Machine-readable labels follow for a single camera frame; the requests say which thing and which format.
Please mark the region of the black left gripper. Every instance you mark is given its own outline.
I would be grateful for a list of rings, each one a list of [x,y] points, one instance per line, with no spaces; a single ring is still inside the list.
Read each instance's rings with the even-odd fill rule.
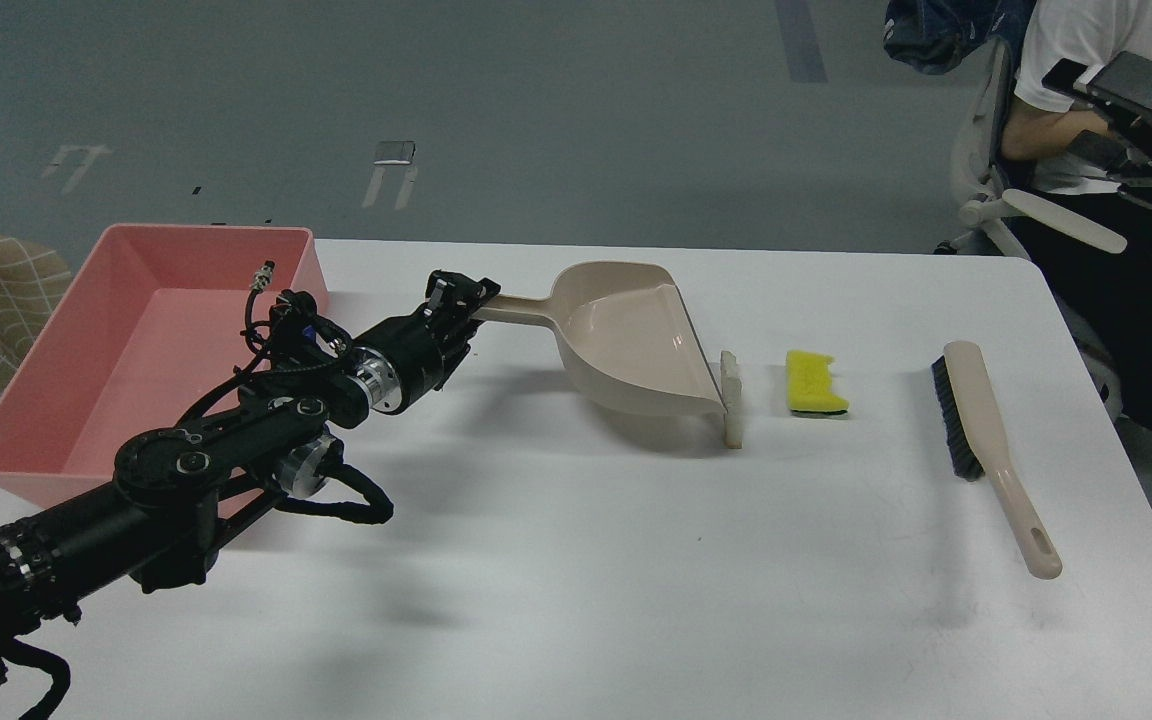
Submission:
[[[411,314],[391,316],[357,334],[358,378],[371,393],[372,410],[403,414],[430,391],[440,389],[467,359],[480,325],[473,316],[495,300],[500,285],[456,272],[429,275],[424,305]]]

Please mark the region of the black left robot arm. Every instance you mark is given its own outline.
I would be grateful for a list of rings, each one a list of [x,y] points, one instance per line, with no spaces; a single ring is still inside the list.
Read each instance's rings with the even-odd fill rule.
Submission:
[[[434,272],[412,313],[353,336],[308,291],[280,291],[257,323],[271,276],[262,266],[247,297],[247,366],[172,427],[129,438],[108,483],[0,526],[0,689],[13,665],[51,680],[26,719],[50,719],[70,687],[68,662],[26,634],[54,617],[77,623],[83,598],[116,579],[145,593],[204,584],[220,550],[266,511],[392,520],[387,493],[348,464],[333,429],[402,414],[442,388],[500,291],[488,278]]]

